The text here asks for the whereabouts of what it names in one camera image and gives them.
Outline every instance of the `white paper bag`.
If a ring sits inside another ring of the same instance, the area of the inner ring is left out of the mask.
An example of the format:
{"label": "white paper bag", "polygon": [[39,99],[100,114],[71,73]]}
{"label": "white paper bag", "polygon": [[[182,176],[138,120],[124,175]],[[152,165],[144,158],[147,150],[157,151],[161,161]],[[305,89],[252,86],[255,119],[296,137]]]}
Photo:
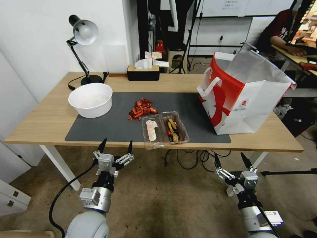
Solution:
{"label": "white paper bag", "polygon": [[296,87],[292,79],[253,51],[216,52],[197,91],[222,135],[256,132],[290,87]]}

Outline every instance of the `lamp shade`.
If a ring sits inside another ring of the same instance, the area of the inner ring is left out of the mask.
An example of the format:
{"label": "lamp shade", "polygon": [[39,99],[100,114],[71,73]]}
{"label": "lamp shade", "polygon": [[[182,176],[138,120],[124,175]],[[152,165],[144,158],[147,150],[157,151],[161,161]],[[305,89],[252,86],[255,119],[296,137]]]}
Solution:
{"label": "lamp shade", "polygon": [[95,23],[88,20],[81,20],[76,15],[71,15],[68,19],[73,26],[75,40],[81,45],[90,45],[98,36],[98,28]]}

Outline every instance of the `lamp base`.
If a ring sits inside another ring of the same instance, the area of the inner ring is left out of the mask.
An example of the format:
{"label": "lamp base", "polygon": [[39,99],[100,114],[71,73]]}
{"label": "lamp base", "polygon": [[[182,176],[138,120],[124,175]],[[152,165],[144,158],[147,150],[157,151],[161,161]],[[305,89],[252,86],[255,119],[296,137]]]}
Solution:
{"label": "lamp base", "polygon": [[81,85],[85,85],[89,83],[102,83],[102,78],[98,75],[90,75],[90,81],[91,82],[88,82],[87,77],[84,77],[80,83]]}

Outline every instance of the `desk lamp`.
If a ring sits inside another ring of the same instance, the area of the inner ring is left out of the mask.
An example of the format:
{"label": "desk lamp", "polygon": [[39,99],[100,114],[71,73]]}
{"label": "desk lamp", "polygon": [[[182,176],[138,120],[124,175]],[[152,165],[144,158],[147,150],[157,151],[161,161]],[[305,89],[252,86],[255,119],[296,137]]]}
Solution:
{"label": "desk lamp", "polygon": [[82,62],[74,50],[74,45],[90,45],[93,43],[98,36],[98,28],[95,23],[88,20],[81,20],[76,15],[71,15],[68,19],[69,23],[73,26],[74,36],[70,38],[67,42],[68,46],[74,53],[79,65],[85,72],[85,77],[81,80],[81,85],[89,83],[102,83],[102,78],[98,75],[89,75],[89,69]]}

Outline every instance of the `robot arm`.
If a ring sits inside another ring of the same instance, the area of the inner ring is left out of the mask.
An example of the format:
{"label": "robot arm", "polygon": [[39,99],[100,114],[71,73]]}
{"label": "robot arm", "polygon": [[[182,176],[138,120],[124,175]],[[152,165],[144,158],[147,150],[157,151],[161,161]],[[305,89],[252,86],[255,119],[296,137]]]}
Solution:
{"label": "robot arm", "polygon": [[66,238],[106,238],[109,235],[105,214],[110,209],[114,179],[119,174],[118,170],[128,165],[134,156],[132,141],[127,153],[122,157],[102,153],[104,147],[105,143],[101,143],[98,150],[93,152],[99,165],[97,181],[91,188],[83,188],[79,195],[83,207],[90,211],[78,214],[72,220]]}
{"label": "robot arm", "polygon": [[[228,196],[233,196],[233,194],[238,196],[238,209],[241,211],[248,237],[280,237],[273,225],[281,225],[283,220],[277,211],[264,212],[262,210],[262,203],[257,200],[254,194],[254,189],[259,180],[256,174],[257,168],[252,167],[250,160],[243,153],[241,153],[241,157],[247,171],[228,172],[221,167],[219,157],[215,154],[215,174],[229,185],[227,189]],[[269,231],[273,231],[276,236],[267,233]]]}

